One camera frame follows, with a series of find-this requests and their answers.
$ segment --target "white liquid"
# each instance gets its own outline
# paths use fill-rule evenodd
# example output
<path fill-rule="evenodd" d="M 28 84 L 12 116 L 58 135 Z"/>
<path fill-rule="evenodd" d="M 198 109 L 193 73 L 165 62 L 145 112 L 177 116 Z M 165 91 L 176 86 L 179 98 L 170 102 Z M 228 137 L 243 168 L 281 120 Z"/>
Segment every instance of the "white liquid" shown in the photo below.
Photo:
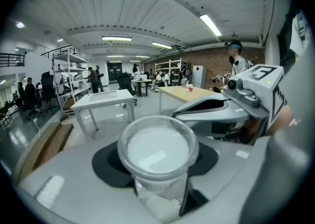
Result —
<path fill-rule="evenodd" d="M 129 141 L 127 154 L 137 167 L 154 173 L 178 169 L 189 158 L 189 146 L 176 130 L 149 127 L 138 131 Z"/>

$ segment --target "wooden board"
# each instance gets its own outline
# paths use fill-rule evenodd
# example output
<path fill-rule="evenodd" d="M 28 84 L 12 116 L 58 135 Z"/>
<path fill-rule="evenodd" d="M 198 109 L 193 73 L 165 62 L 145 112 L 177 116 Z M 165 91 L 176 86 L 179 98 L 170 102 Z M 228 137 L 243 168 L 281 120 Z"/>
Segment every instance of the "wooden board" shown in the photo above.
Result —
<path fill-rule="evenodd" d="M 202 96 L 210 96 L 210 95 L 217 94 L 213 91 L 202 89 L 202 88 L 196 88 L 196 87 L 193 87 L 192 92 L 186 92 L 185 89 L 186 88 L 183 88 L 182 86 L 160 87 L 158 88 L 158 91 L 168 96 L 171 96 L 181 102 L 188 102 Z"/>
<path fill-rule="evenodd" d="M 47 147 L 49 146 L 50 142 L 52 141 L 61 126 L 62 125 L 60 123 L 52 123 L 39 137 L 24 161 L 18 177 L 18 183 L 22 181 L 26 176 L 28 176 L 33 171 L 35 166 L 38 166 L 38 162 L 44 156 Z"/>
<path fill-rule="evenodd" d="M 56 135 L 50 142 L 49 147 L 47 148 L 47 151 L 45 152 L 40 165 L 49 161 L 55 155 L 57 155 L 58 152 L 63 150 L 72 130 L 73 130 L 73 124 L 66 124 L 60 127 L 60 129 L 58 130 L 58 132 L 56 133 Z"/>

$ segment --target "railing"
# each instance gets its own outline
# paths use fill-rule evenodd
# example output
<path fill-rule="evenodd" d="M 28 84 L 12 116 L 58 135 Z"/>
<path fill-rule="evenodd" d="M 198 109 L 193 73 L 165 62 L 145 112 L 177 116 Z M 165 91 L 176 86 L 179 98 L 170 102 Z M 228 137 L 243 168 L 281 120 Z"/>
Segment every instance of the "railing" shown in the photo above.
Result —
<path fill-rule="evenodd" d="M 44 57 L 50 59 L 50 58 L 53 58 L 54 56 L 57 56 L 57 55 L 60 55 L 60 54 L 63 54 L 63 53 L 67 53 L 69 48 L 73 50 L 73 54 L 77 53 L 76 49 L 73 46 L 67 45 L 67 46 L 60 47 L 60 48 L 55 49 L 55 50 L 51 50 L 51 51 L 49 51 L 47 53 L 43 53 L 43 54 L 41 54 L 41 56 L 44 56 Z"/>
<path fill-rule="evenodd" d="M 0 53 L 0 67 L 25 66 L 25 55 Z"/>

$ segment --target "white refrigerator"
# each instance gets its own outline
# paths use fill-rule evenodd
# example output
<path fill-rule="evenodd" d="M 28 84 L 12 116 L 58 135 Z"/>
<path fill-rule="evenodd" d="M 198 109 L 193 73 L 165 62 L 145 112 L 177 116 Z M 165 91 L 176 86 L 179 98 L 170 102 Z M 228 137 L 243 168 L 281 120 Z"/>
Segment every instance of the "white refrigerator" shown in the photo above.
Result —
<path fill-rule="evenodd" d="M 206 87 L 207 68 L 202 65 L 194 65 L 192 68 L 192 85 L 197 88 Z"/>

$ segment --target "fluorescent light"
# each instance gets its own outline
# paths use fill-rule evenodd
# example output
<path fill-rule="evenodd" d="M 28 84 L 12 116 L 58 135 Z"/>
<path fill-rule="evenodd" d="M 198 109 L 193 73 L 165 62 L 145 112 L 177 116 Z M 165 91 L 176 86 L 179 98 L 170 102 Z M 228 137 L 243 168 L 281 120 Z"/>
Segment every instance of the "fluorescent light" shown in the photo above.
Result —
<path fill-rule="evenodd" d="M 207 26 L 213 31 L 216 36 L 222 36 L 221 32 L 217 26 L 212 22 L 210 17 L 207 14 L 200 16 L 201 20 L 206 23 Z"/>
<path fill-rule="evenodd" d="M 17 28 L 23 28 L 25 25 L 22 22 L 17 22 L 16 27 Z"/>
<path fill-rule="evenodd" d="M 131 41 L 132 37 L 117 37 L 117 36 L 102 36 L 103 40 L 122 40 L 122 41 Z"/>
<path fill-rule="evenodd" d="M 161 46 L 161 47 L 165 47 L 167 49 L 173 49 L 172 47 L 168 46 L 168 45 L 163 45 L 163 44 L 160 44 L 160 43 L 156 43 L 156 42 L 152 42 L 153 45 L 157 45 L 157 46 Z"/>

